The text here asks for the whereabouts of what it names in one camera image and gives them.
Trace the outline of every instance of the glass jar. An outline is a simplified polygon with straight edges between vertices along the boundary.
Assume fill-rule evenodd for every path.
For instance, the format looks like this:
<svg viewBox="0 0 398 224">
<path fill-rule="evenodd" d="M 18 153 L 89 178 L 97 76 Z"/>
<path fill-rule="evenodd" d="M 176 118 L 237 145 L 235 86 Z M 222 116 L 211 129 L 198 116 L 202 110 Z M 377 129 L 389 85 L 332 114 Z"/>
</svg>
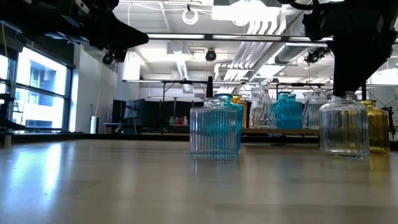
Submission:
<svg viewBox="0 0 398 224">
<path fill-rule="evenodd" d="M 320 150 L 337 156 L 364 158 L 369 154 L 369 132 L 366 107 L 353 100 L 333 96 L 320 108 Z"/>
<path fill-rule="evenodd" d="M 304 102 L 305 102 L 304 110 L 303 110 L 303 129 L 308 129 L 310 127 L 308 106 L 310 104 L 312 92 L 308 91 L 308 92 L 303 93 L 303 95 L 304 95 Z"/>
<path fill-rule="evenodd" d="M 224 107 L 235 110 L 238 113 L 237 122 L 236 122 L 236 148 L 239 151 L 241 146 L 241 137 L 242 137 L 242 122 L 243 122 L 243 106 L 231 103 L 232 95 L 228 93 L 219 93 L 214 95 L 215 98 L 221 98 L 224 100 Z"/>
<path fill-rule="evenodd" d="M 268 84 L 251 88 L 250 128 L 275 128 L 275 113 L 269 97 Z"/>
<path fill-rule="evenodd" d="M 206 98 L 204 103 L 204 107 L 190 110 L 190 156 L 195 159 L 238 157 L 238 112 L 226 108 L 222 98 Z"/>
<path fill-rule="evenodd" d="M 284 105 L 285 116 L 282 117 L 285 129 L 303 129 L 303 104 L 296 101 L 296 95 L 287 96 Z"/>
<path fill-rule="evenodd" d="M 287 91 L 279 92 L 278 101 L 274 103 L 276 127 L 279 129 L 287 129 L 285 127 L 286 123 L 284 122 L 287 116 L 287 111 L 284 110 L 284 106 L 289 95 L 290 92 Z"/>
<path fill-rule="evenodd" d="M 323 90 L 316 89 L 313 91 L 308 104 L 308 124 L 310 129 L 319 129 L 319 109 L 327 102 L 328 100 L 323 94 Z"/>
<path fill-rule="evenodd" d="M 376 108 L 376 100 L 360 101 L 368 109 L 369 149 L 371 152 L 390 151 L 388 114 Z"/>
<path fill-rule="evenodd" d="M 243 121 L 242 121 L 242 128 L 246 128 L 246 118 L 248 116 L 248 104 L 242 103 L 241 101 L 242 95 L 233 95 L 232 96 L 232 103 L 237 103 L 243 106 Z"/>
</svg>

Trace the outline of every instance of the clear glass bottle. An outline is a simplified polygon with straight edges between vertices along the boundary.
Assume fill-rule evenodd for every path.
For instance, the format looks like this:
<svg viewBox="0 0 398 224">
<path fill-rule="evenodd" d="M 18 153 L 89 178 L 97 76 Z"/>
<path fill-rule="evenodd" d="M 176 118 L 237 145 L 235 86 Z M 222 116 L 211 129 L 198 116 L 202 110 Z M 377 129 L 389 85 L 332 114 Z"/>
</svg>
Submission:
<svg viewBox="0 0 398 224">
<path fill-rule="evenodd" d="M 241 101 L 242 95 L 233 95 L 232 96 L 232 103 L 237 103 L 243 106 L 243 121 L 242 121 L 242 128 L 246 128 L 246 118 L 248 116 L 248 104 L 246 102 L 242 103 Z"/>
<path fill-rule="evenodd" d="M 194 159 L 237 158 L 238 112 L 225 99 L 206 98 L 204 107 L 190 110 L 190 156 Z"/>
<path fill-rule="evenodd" d="M 268 92 L 268 83 L 251 88 L 250 128 L 275 128 L 275 113 Z"/>
<path fill-rule="evenodd" d="M 303 129 L 303 104 L 296 101 L 296 95 L 287 96 L 285 103 L 286 116 L 283 118 L 287 129 Z"/>
<path fill-rule="evenodd" d="M 232 95 L 227 93 L 215 94 L 215 98 L 224 99 L 224 107 L 235 110 L 238 113 L 237 122 L 236 122 L 236 148 L 239 151 L 241 147 L 241 137 L 242 137 L 242 122 L 243 122 L 243 106 L 237 103 L 231 103 Z"/>
<path fill-rule="evenodd" d="M 360 102 L 368 109 L 370 151 L 388 153 L 390 151 L 390 140 L 387 112 L 376 108 L 376 100 Z"/>
<path fill-rule="evenodd" d="M 313 92 L 311 91 L 303 93 L 305 102 L 303 110 L 303 129 L 308 129 L 310 127 L 308 106 L 310 104 L 312 93 Z"/>
<path fill-rule="evenodd" d="M 279 129 L 287 129 L 287 127 L 285 127 L 286 123 L 284 121 L 286 120 L 288 114 L 284 107 L 289 94 L 290 92 L 287 91 L 279 92 L 278 101 L 274 103 L 276 127 Z"/>
<path fill-rule="evenodd" d="M 308 104 L 308 124 L 310 129 L 319 129 L 319 109 L 327 102 L 328 100 L 323 94 L 323 90 L 316 89 L 313 91 Z"/>
<path fill-rule="evenodd" d="M 333 96 L 320 108 L 320 150 L 325 154 L 364 158 L 369 155 L 369 129 L 366 107 L 353 100 Z"/>
</svg>

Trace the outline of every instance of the yellow glass vase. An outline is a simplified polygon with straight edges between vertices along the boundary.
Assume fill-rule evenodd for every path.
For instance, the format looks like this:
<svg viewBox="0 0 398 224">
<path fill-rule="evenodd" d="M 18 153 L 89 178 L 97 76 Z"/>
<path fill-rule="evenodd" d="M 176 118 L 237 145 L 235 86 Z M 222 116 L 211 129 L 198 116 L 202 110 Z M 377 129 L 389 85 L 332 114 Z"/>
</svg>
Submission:
<svg viewBox="0 0 398 224">
<path fill-rule="evenodd" d="M 233 95 L 232 96 L 232 103 L 237 103 L 243 106 L 243 122 L 242 128 L 246 128 L 246 116 L 248 112 L 248 105 L 246 103 L 242 103 L 241 101 L 242 95 Z"/>
<path fill-rule="evenodd" d="M 370 151 L 388 153 L 390 151 L 390 139 L 387 112 L 376 108 L 376 100 L 363 100 L 361 102 L 368 108 Z"/>
</svg>

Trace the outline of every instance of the table surface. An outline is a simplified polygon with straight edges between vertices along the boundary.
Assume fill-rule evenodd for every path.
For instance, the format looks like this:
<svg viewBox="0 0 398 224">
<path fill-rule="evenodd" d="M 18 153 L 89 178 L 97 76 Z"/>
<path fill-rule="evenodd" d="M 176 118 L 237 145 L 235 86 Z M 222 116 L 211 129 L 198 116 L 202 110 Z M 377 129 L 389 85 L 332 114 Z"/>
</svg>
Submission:
<svg viewBox="0 0 398 224">
<path fill-rule="evenodd" d="M 81 140 L 0 149 L 0 223 L 397 223 L 397 154 L 244 144 L 194 161 L 187 142 Z"/>
</svg>

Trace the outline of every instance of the ceiling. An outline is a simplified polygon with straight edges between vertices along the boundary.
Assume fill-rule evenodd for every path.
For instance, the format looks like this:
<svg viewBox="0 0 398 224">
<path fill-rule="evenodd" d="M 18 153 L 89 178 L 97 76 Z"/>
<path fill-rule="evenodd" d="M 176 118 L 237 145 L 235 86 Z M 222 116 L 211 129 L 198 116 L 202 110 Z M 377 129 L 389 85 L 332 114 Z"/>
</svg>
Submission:
<svg viewBox="0 0 398 224">
<path fill-rule="evenodd" d="M 171 5 L 164 2 L 161 4 L 119 4 L 114 9 L 116 17 L 130 26 L 146 33 L 201 33 L 201 34 L 245 34 L 249 25 L 236 26 L 231 21 L 214 21 L 211 20 L 212 0 L 201 1 L 201 6 L 192 5 L 192 9 L 203 10 L 199 12 L 199 18 L 196 24 L 188 25 L 182 20 L 183 9 L 186 8 L 183 4 Z M 296 10 L 287 8 L 286 23 L 293 23 L 296 18 Z M 135 51 L 141 58 L 141 75 L 144 78 L 162 79 L 171 77 L 173 71 L 177 71 L 177 64 L 175 61 L 167 57 L 167 44 L 169 40 L 151 40 L 148 44 L 136 47 Z M 215 66 L 219 63 L 229 64 L 233 61 L 242 42 L 228 42 L 228 41 L 186 41 L 189 48 L 190 59 L 187 60 L 186 66 L 188 70 L 188 79 L 206 79 L 209 72 L 215 71 Z M 217 60 L 214 62 L 206 62 L 205 55 L 208 49 L 215 49 L 217 53 Z M 259 77 L 251 79 L 249 75 L 245 78 L 251 79 L 252 82 L 261 82 L 266 78 L 278 78 L 280 82 L 312 82 L 312 83 L 329 83 L 333 76 L 334 58 L 331 54 L 321 59 L 318 63 L 308 65 L 303 62 L 308 50 L 314 49 L 308 47 L 307 50 L 296 56 L 286 67 L 275 74 L 267 74 L 264 77 L 261 74 Z M 398 46 L 394 46 L 394 55 L 398 56 Z M 270 56 L 267 51 L 261 58 Z M 202 75 L 195 75 L 195 78 L 190 78 L 191 71 L 203 71 Z"/>
</svg>

